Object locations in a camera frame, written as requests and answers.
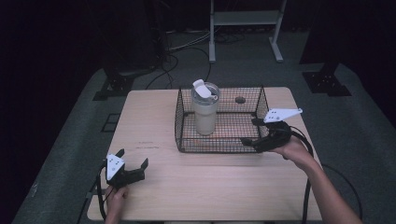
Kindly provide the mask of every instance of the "white shelf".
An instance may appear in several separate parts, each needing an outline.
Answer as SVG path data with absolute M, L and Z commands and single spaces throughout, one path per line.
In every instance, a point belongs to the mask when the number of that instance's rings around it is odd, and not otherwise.
M 276 24 L 278 10 L 215 12 L 214 25 Z

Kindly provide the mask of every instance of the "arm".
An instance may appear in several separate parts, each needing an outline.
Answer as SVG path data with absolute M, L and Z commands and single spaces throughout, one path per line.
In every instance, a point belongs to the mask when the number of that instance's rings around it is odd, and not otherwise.
M 298 138 L 292 137 L 288 144 L 272 151 L 293 161 L 306 173 L 325 223 L 362 223 Z
M 118 190 L 109 186 L 106 189 L 106 205 L 107 216 L 105 224 L 117 224 L 121 218 L 122 207 L 124 206 L 125 199 L 128 197 L 128 187 L 123 187 Z

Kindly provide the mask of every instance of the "wrist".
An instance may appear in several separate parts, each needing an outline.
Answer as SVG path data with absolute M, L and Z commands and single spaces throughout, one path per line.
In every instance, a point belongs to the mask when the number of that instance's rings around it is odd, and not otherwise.
M 117 224 L 119 223 L 119 221 L 120 221 L 119 217 L 110 214 L 106 216 L 105 224 Z
M 319 166 L 318 162 L 315 161 L 315 159 L 310 160 L 307 162 L 304 167 L 302 167 L 302 170 L 306 173 L 306 175 L 311 177 L 314 174 L 317 174 L 318 172 L 322 172 L 323 170 Z

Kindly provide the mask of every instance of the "wooden table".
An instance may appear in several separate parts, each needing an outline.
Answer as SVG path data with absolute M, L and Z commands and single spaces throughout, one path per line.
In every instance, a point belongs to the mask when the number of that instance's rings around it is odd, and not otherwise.
M 270 108 L 297 108 L 287 88 L 265 88 Z M 130 186 L 123 219 L 161 221 L 301 220 L 306 175 L 293 162 L 261 154 L 180 153 L 177 90 L 131 91 L 108 153 L 125 148 L 126 170 L 148 158 L 146 179 Z M 286 119 L 309 139 L 300 115 Z M 102 186 L 106 186 L 102 173 Z M 88 218 L 102 219 L 97 197 Z M 311 192 L 308 219 L 321 220 Z

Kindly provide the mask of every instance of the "black wall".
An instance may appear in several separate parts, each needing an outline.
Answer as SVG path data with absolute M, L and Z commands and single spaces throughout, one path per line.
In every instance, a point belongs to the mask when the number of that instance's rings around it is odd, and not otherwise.
M 82 3 L 2 2 L 1 221 L 14 217 L 73 108 L 100 68 Z
M 1 3 L 1 223 L 14 218 L 81 91 L 108 53 L 114 66 L 125 61 L 146 68 L 157 62 L 147 2 Z

